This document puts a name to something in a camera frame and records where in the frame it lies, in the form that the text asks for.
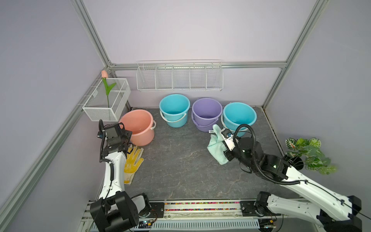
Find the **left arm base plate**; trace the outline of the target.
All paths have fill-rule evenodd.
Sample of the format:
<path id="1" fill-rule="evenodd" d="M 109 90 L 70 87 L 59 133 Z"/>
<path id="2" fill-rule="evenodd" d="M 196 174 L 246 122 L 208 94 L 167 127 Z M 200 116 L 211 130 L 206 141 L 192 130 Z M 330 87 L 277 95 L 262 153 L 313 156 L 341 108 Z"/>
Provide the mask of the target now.
<path id="1" fill-rule="evenodd" d="M 163 202 L 151 202 L 139 212 L 139 218 L 163 218 L 165 204 Z"/>

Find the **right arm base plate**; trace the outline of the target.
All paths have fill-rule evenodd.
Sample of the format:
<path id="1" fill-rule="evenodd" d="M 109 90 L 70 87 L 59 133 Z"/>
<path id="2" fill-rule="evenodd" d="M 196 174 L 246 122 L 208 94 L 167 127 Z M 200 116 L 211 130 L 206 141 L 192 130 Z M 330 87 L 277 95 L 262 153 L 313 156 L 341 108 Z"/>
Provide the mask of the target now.
<path id="1" fill-rule="evenodd" d="M 240 201 L 242 215 L 244 217 L 265 217 L 265 216 L 280 216 L 271 212 L 266 203 L 256 203 L 255 201 Z"/>

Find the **mint green cloth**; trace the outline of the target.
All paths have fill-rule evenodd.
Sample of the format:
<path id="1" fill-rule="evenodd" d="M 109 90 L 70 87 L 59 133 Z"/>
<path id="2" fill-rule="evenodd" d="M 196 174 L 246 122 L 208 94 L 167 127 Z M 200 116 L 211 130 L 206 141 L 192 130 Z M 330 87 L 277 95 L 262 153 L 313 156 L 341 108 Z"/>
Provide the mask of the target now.
<path id="1" fill-rule="evenodd" d="M 223 144 L 224 137 L 221 134 L 221 128 L 217 124 L 214 124 L 213 132 L 214 133 L 211 134 L 210 142 L 207 146 L 207 149 L 220 165 L 224 165 L 229 161 L 224 155 L 224 151 L 226 151 L 227 148 Z"/>

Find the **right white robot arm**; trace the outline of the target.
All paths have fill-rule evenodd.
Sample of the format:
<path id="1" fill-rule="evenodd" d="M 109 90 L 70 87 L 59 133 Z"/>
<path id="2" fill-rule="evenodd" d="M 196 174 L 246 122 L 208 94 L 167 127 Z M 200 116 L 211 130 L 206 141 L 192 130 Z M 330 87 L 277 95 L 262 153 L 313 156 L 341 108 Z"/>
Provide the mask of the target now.
<path id="1" fill-rule="evenodd" d="M 356 196 L 344 196 L 309 179 L 289 162 L 275 155 L 265 154 L 254 138 L 224 139 L 224 155 L 231 161 L 237 159 L 251 173 L 283 186 L 306 201 L 278 197 L 261 191 L 253 206 L 244 214 L 263 217 L 268 214 L 288 215 L 309 221 L 326 232 L 361 232 L 362 221 L 357 217 L 361 200 Z"/>

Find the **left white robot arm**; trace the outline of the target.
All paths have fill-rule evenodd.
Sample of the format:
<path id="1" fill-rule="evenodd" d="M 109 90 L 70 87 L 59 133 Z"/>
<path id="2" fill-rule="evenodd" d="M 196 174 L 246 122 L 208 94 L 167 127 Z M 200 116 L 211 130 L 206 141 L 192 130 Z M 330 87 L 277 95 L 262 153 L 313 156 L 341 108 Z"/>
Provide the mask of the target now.
<path id="1" fill-rule="evenodd" d="M 130 230 L 139 224 L 140 217 L 151 214 L 145 193 L 130 197 L 125 192 L 125 175 L 143 162 L 143 151 L 131 143 L 131 136 L 132 132 L 123 123 L 104 125 L 99 121 L 99 162 L 105 164 L 105 174 L 100 195 L 91 204 L 90 213 L 100 232 Z"/>

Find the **pink plastic bucket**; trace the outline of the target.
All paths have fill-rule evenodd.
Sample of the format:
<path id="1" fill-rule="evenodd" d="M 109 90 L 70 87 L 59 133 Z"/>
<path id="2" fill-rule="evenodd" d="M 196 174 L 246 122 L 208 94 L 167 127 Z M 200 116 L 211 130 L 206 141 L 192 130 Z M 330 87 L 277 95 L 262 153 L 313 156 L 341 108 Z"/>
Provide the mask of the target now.
<path id="1" fill-rule="evenodd" d="M 120 120 L 125 129 L 132 132 L 130 141 L 139 147 L 150 144 L 154 137 L 156 122 L 149 111 L 138 109 L 126 113 Z"/>

